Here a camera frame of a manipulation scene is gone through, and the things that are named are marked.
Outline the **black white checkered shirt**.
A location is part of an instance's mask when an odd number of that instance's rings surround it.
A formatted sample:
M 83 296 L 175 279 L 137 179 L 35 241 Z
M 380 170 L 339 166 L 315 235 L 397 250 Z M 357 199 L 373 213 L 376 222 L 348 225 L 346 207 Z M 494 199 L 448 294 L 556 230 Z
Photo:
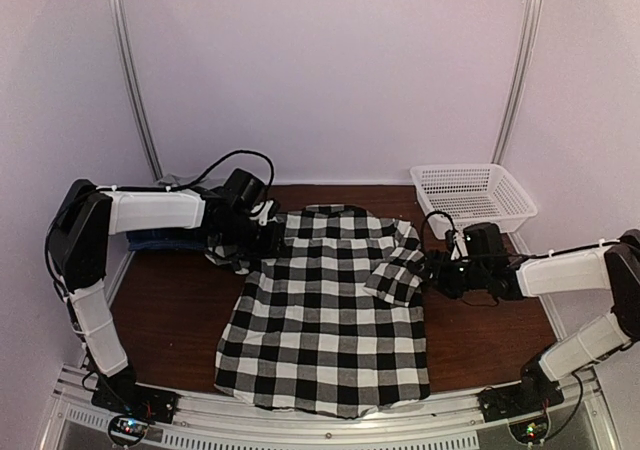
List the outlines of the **black white checkered shirt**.
M 215 387 L 247 404 L 342 419 L 426 399 L 427 342 L 408 221 L 346 205 L 279 216 L 277 257 L 209 260 L 244 278 L 219 339 Z

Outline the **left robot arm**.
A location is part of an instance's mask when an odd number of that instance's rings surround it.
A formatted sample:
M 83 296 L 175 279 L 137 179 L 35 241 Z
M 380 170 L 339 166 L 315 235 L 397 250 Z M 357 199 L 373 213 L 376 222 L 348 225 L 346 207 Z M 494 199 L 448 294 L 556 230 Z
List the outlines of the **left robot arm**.
M 217 188 L 100 187 L 74 181 L 52 221 L 45 255 L 97 371 L 112 377 L 129 360 L 106 301 L 108 241 L 132 231 L 199 229 L 242 259 L 271 258 L 282 241 L 280 204 L 264 184 L 236 171 Z

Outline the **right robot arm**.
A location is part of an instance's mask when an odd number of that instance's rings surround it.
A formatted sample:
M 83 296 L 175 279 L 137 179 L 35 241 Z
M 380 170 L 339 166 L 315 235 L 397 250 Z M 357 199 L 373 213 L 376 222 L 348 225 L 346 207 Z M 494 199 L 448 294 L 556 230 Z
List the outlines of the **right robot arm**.
M 421 276 L 444 296 L 459 299 L 486 290 L 495 300 L 515 301 L 555 293 L 604 290 L 613 305 L 604 315 L 533 357 L 521 370 L 512 400 L 535 410 L 558 381 L 639 340 L 639 232 L 543 255 L 511 254 L 499 227 L 466 227 L 460 244 L 429 251 Z

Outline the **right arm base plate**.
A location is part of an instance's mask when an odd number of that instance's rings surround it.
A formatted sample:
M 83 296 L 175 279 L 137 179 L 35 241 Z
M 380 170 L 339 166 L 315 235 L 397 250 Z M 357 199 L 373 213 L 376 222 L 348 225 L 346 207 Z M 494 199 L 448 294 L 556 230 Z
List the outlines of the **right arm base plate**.
M 485 422 L 542 413 L 549 407 L 564 402 L 562 391 L 554 386 L 538 392 L 531 385 L 522 382 L 502 387 L 485 387 L 477 398 Z

